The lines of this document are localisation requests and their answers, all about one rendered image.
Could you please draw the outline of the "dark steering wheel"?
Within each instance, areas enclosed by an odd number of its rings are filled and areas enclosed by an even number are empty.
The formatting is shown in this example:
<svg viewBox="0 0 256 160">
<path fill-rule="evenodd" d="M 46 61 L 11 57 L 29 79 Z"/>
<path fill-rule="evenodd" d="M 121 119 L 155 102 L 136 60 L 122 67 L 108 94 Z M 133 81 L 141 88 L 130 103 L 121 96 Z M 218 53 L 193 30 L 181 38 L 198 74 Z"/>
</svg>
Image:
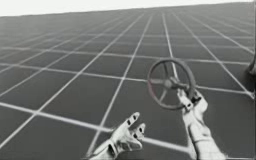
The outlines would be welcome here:
<svg viewBox="0 0 256 160">
<path fill-rule="evenodd" d="M 156 61 L 147 74 L 148 91 L 152 99 L 167 110 L 184 108 L 179 95 L 192 100 L 195 96 L 196 81 L 189 66 L 177 58 Z"/>
</svg>

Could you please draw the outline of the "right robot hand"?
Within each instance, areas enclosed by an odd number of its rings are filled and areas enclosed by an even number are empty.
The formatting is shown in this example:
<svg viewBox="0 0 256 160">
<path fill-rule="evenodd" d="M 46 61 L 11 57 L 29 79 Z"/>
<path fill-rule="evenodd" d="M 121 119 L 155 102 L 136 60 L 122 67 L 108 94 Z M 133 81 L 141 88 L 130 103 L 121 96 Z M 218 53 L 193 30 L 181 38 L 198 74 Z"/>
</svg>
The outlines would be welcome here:
<svg viewBox="0 0 256 160">
<path fill-rule="evenodd" d="M 195 125 L 200 131 L 207 131 L 203 117 L 208 108 L 208 102 L 204 96 L 198 90 L 195 91 L 191 98 L 188 97 L 184 90 L 179 90 L 177 96 L 183 107 L 182 119 L 186 129 L 189 130 Z"/>
</svg>

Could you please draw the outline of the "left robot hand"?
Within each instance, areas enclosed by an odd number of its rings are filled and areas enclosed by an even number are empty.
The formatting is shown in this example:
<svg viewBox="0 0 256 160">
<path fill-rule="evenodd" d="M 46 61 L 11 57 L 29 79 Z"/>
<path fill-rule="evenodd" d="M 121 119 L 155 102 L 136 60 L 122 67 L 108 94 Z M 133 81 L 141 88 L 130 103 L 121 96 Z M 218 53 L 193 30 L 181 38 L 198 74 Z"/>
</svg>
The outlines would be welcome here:
<svg viewBox="0 0 256 160">
<path fill-rule="evenodd" d="M 137 127 L 132 128 L 139 117 L 139 112 L 132 113 L 113 131 L 111 141 L 115 145 L 118 153 L 137 151 L 143 148 L 142 140 L 144 138 L 146 124 L 141 123 Z"/>
</svg>

